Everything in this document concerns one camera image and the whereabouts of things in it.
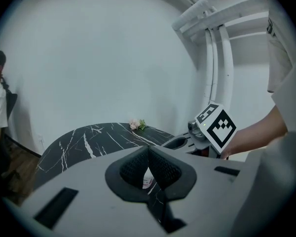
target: black slot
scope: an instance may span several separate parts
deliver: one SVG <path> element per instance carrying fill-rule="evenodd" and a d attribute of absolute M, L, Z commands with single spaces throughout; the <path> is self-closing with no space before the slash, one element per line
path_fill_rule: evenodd
<path fill-rule="evenodd" d="M 71 204 L 78 191 L 63 188 L 35 217 L 42 225 L 52 229 L 67 207 Z"/>
<path fill-rule="evenodd" d="M 164 147 L 165 148 L 168 148 L 168 149 L 179 149 L 183 146 L 185 146 L 187 143 L 187 139 L 186 138 L 178 138 L 178 139 L 175 139 L 171 142 L 169 142 L 168 144 L 166 144 Z"/>
<path fill-rule="evenodd" d="M 194 156 L 201 156 L 201 157 L 208 157 L 209 156 L 209 149 L 205 148 L 203 150 L 197 150 L 192 153 Z"/>
<path fill-rule="evenodd" d="M 240 172 L 240 170 L 237 170 L 237 169 L 226 168 L 221 166 L 216 167 L 214 170 L 224 174 L 232 175 L 232 176 L 237 176 Z"/>
<path fill-rule="evenodd" d="M 148 203 L 148 210 L 151 212 L 153 217 L 159 221 L 160 225 L 163 227 L 167 233 L 172 233 L 184 226 L 186 226 L 186 223 L 181 220 L 177 219 L 173 216 L 171 207 L 168 203 L 168 200 L 166 198 L 165 192 L 163 190 L 160 190 L 157 193 L 158 197 L 151 197 Z M 158 199 L 160 203 L 163 204 L 161 207 L 154 207 L 155 200 Z"/>

